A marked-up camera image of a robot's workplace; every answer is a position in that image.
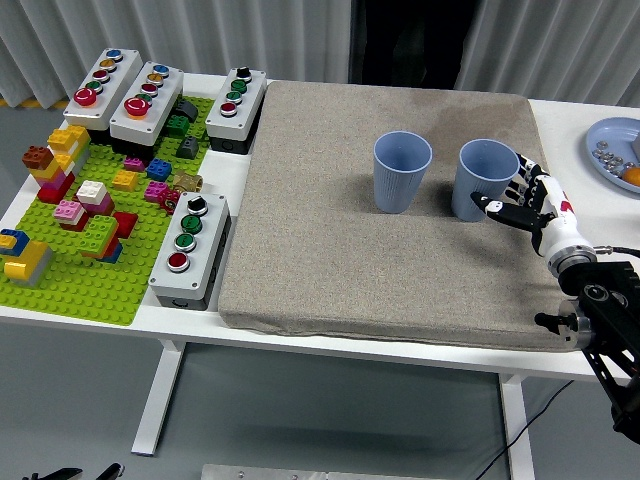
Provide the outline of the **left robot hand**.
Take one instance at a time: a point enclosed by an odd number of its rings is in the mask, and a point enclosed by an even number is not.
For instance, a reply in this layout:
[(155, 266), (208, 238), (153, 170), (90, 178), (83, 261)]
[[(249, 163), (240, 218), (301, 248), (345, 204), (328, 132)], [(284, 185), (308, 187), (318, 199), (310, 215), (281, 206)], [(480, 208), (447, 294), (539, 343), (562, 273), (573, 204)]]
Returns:
[[(123, 475), (125, 467), (118, 462), (114, 462), (104, 469), (99, 475), (95, 477), (96, 480), (113, 480), (118, 479)], [(55, 470), (49, 474), (41, 476), (38, 472), (33, 472), (29, 476), (23, 476), (23, 480), (70, 480), (81, 479), (84, 470), (79, 467), (63, 467)]]

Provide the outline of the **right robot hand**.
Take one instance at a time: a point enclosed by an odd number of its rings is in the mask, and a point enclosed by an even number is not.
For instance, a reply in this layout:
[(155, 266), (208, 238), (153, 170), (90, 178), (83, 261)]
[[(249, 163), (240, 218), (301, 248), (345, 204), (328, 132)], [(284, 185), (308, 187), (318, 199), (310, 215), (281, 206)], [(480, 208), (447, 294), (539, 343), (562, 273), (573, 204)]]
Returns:
[(510, 181), (504, 191), (507, 202), (493, 199), (479, 191), (471, 200), (483, 213), (504, 225), (531, 234), (536, 254), (550, 261), (564, 252), (593, 249), (579, 233), (577, 217), (558, 180), (538, 163), (519, 155), (521, 182)]

